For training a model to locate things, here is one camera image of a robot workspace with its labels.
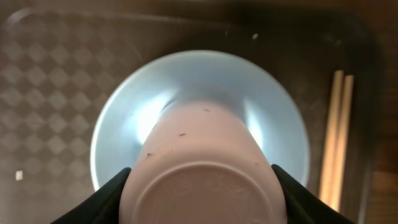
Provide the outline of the pink plastic cup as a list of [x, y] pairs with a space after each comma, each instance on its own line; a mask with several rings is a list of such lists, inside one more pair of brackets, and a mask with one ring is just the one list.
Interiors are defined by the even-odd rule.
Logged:
[[242, 119], [211, 101], [172, 105], [124, 185], [120, 223], [286, 223], [282, 187]]

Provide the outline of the light blue bowl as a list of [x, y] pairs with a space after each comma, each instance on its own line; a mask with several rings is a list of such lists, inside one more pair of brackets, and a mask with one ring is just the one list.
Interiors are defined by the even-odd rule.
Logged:
[[90, 147], [95, 189], [132, 167], [163, 111], [181, 100], [218, 100], [242, 119], [271, 164], [302, 185], [310, 175], [303, 118], [286, 89], [255, 63], [213, 50], [155, 59], [129, 75], [97, 119]]

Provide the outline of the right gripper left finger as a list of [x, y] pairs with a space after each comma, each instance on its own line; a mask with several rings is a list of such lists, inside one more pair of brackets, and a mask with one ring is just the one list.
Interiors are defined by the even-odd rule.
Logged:
[[124, 168], [93, 195], [52, 224], [118, 224], [119, 204], [131, 168]]

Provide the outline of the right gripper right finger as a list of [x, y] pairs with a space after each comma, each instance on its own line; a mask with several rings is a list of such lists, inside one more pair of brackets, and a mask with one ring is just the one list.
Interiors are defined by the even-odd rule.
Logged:
[[283, 168], [276, 164], [271, 167], [284, 193], [288, 224], [354, 224], [319, 200]]

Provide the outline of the wooden chopstick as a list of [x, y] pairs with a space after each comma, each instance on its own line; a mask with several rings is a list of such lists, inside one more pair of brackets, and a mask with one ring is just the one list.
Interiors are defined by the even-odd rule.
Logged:
[[334, 72], [330, 92], [330, 103], [325, 131], [325, 143], [323, 148], [323, 162], [320, 179], [319, 199], [331, 205], [331, 188], [333, 184], [333, 167], [335, 160], [335, 144], [338, 131], [338, 119], [340, 114], [340, 100], [343, 86], [344, 73], [342, 70]]
[[335, 160], [333, 171], [333, 186], [331, 189], [330, 207], [340, 211], [345, 172], [346, 149], [348, 143], [351, 102], [353, 97], [354, 76], [347, 75], [343, 80], [343, 88], [338, 111], [338, 130], [335, 144]]

